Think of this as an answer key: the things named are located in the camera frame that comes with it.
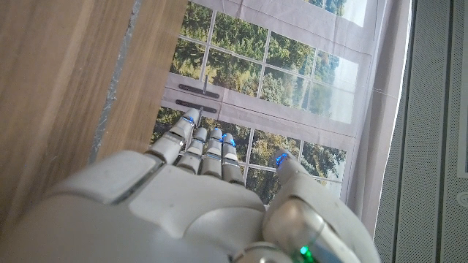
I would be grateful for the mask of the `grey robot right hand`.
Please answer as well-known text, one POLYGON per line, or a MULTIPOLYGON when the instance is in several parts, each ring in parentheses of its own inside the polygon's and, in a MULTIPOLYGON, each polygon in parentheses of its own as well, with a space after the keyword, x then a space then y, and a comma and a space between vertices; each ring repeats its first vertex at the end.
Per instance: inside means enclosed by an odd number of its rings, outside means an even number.
POLYGON ((271 204, 246 187, 231 134, 190 109, 145 153, 56 184, 1 240, 3 262, 378 262, 357 216, 288 151, 271 204))

